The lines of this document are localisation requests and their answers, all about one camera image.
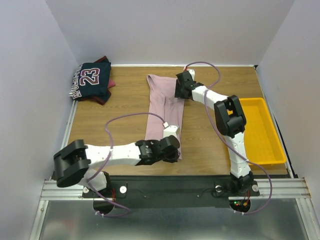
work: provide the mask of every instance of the white wall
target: white wall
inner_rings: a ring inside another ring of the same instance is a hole
[[[320,1],[296,0],[257,68],[292,165],[320,219]]]
[[[0,239],[29,239],[53,172],[77,67],[43,0],[0,7]]]
[[[258,64],[294,0],[46,0],[80,63]]]

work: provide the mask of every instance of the yellow plastic container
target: yellow plastic container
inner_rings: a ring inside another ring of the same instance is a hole
[[[247,158],[256,164],[283,164],[284,150],[263,98],[240,99],[246,125],[244,145]]]

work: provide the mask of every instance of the white trim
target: white trim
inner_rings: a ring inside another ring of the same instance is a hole
[[[111,67],[184,67],[186,64],[111,64]],[[253,67],[254,65],[218,64],[216,67]],[[211,67],[206,64],[194,64],[192,67]]]

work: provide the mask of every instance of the purple cable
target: purple cable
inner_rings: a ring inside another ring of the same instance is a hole
[[[255,165],[257,167],[259,167],[264,173],[265,175],[267,176],[267,178],[269,179],[269,182],[270,182],[270,194],[269,194],[269,198],[267,199],[267,201],[265,202],[265,204],[257,209],[257,210],[254,210],[254,211],[251,211],[251,212],[239,212],[239,213],[242,213],[244,215],[251,215],[251,214],[255,214],[255,213],[258,213],[260,212],[262,209],[264,209],[270,202],[271,200],[271,196],[272,196],[272,191],[273,191],[273,186],[272,186],[272,181],[271,181],[271,177],[270,175],[268,174],[268,172],[265,170],[264,167],[262,167],[261,165],[257,164],[257,163],[254,163],[254,162],[251,162],[249,160],[247,160],[247,158],[245,158],[244,156],[242,156],[239,152],[237,152],[231,145],[229,145],[226,140],[224,139],[224,137],[220,134],[217,126],[214,124],[214,121],[209,113],[209,109],[208,109],[208,105],[207,105],[207,93],[209,91],[210,88],[212,88],[214,85],[216,85],[217,83],[220,82],[220,79],[221,79],[221,72],[220,70],[213,64],[209,63],[209,62],[206,62],[206,61],[195,61],[195,62],[192,62],[192,63],[189,63],[188,65],[186,65],[184,67],[184,69],[186,70],[187,67],[189,67],[190,65],[193,65],[193,64],[207,64],[207,65],[210,65],[211,67],[213,67],[214,69],[217,70],[218,72],[218,79],[217,81],[215,81],[214,83],[212,83],[210,86],[208,86],[207,90],[204,92],[204,106],[205,106],[205,111],[206,111],[206,114],[208,115],[209,117],[209,120],[210,120],[210,123],[215,131],[215,133],[218,135],[218,137],[220,138],[220,140],[231,150],[233,151],[235,154],[237,154],[240,158],[242,158],[244,161],[252,164],[252,165]]]
[[[114,120],[117,120],[117,119],[122,119],[122,118],[125,118],[125,117],[129,117],[129,116],[135,116],[135,115],[143,115],[143,114],[149,114],[149,115],[153,115],[153,116],[156,116],[158,117],[159,119],[161,119],[161,121],[163,123],[165,123],[166,121],[159,115],[153,113],[153,112],[137,112],[137,113],[130,113],[130,114],[126,114],[126,115],[122,115],[122,116],[117,116],[111,120],[109,120],[105,125],[104,125],[104,130],[106,131],[106,133],[109,135],[109,138],[110,138],[110,151],[109,151],[109,154],[108,156],[106,157],[106,159],[104,160],[103,164],[101,165],[101,167],[96,171],[95,174],[93,174],[91,177],[89,177],[86,181],[88,183],[88,186],[102,199],[106,200],[108,203],[114,205],[114,206],[117,206],[119,208],[122,208],[122,209],[125,209],[126,212],[125,213],[121,213],[121,214],[117,214],[117,215],[102,215],[100,212],[96,212],[97,214],[99,214],[100,216],[102,217],[122,217],[122,216],[125,216],[127,214],[129,214],[131,212],[131,210],[129,208],[127,208],[126,206],[123,206],[119,203],[116,203],[116,202],[113,202],[113,201],[110,201],[109,199],[107,199],[106,197],[104,197],[100,192],[98,192],[91,184],[90,184],[90,181],[92,179],[94,179],[101,171],[102,169],[107,165],[110,157],[111,157],[111,154],[112,154],[112,149],[114,149],[114,139],[111,135],[111,132],[108,130],[108,124],[113,122]]]

